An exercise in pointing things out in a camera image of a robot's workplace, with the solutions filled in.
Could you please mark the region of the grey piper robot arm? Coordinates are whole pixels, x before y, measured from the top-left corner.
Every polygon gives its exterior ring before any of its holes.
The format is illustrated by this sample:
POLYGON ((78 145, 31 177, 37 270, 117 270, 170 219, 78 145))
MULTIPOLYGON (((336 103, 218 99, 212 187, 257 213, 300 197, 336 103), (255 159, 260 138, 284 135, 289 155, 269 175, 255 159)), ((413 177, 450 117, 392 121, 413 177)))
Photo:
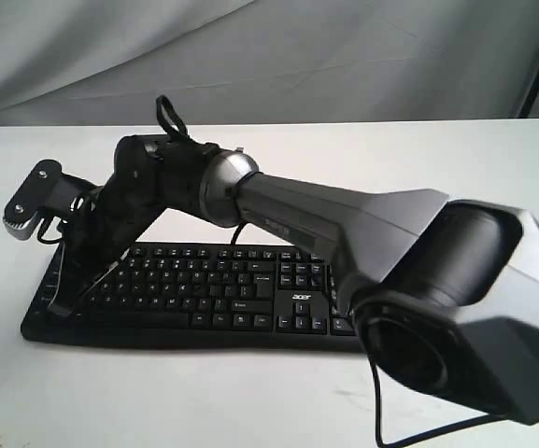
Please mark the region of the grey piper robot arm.
POLYGON ((58 291, 69 315, 166 209, 242 223, 320 256, 336 307, 398 383, 539 422, 539 222, 434 189, 364 193, 261 173, 248 155, 187 136, 122 138, 114 170, 64 229, 58 291))

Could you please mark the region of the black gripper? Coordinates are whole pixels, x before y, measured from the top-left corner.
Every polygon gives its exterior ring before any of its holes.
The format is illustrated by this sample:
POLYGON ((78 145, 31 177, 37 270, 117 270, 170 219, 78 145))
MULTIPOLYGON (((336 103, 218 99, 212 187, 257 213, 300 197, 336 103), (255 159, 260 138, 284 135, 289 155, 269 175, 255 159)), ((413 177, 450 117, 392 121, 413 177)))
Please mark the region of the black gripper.
POLYGON ((135 240, 160 216, 163 208, 114 187, 79 196, 81 206, 59 226, 63 236, 59 276, 48 311, 62 318, 117 268, 135 240))

